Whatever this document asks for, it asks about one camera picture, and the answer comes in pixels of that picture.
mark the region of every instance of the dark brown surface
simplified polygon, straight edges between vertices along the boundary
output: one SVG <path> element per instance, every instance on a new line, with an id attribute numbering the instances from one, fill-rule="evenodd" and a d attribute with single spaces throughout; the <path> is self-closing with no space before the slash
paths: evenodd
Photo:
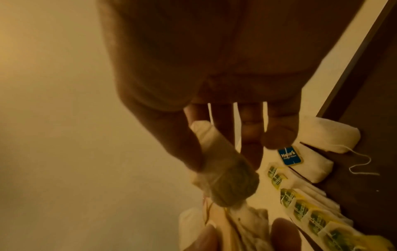
<path id="1" fill-rule="evenodd" d="M 382 235 L 397 245 L 397 8 L 393 7 L 346 81 L 320 112 L 360 129 L 355 151 L 372 163 L 354 168 L 378 176 L 353 175 L 348 167 L 367 159 L 353 153 L 319 151 L 335 162 L 333 172 L 317 186 L 341 205 L 342 213 L 365 233 Z"/>

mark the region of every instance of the human hand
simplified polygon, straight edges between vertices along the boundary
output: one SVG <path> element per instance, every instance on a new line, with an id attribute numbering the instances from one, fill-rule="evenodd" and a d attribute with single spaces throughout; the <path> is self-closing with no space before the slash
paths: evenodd
<path id="1" fill-rule="evenodd" d="M 201 148 L 188 125 L 210 119 L 208 103 L 231 143 L 238 103 L 241 153 L 255 169 L 263 146 L 294 141 L 301 88 L 361 3 L 99 0 L 98 6 L 121 100 L 171 155 L 199 170 Z"/>
<path id="2" fill-rule="evenodd" d="M 289 220 L 278 218 L 272 224 L 270 239 L 275 251 L 300 251 L 301 238 L 298 228 Z M 197 240 L 185 251 L 217 251 L 218 236 L 215 228 L 208 224 Z"/>

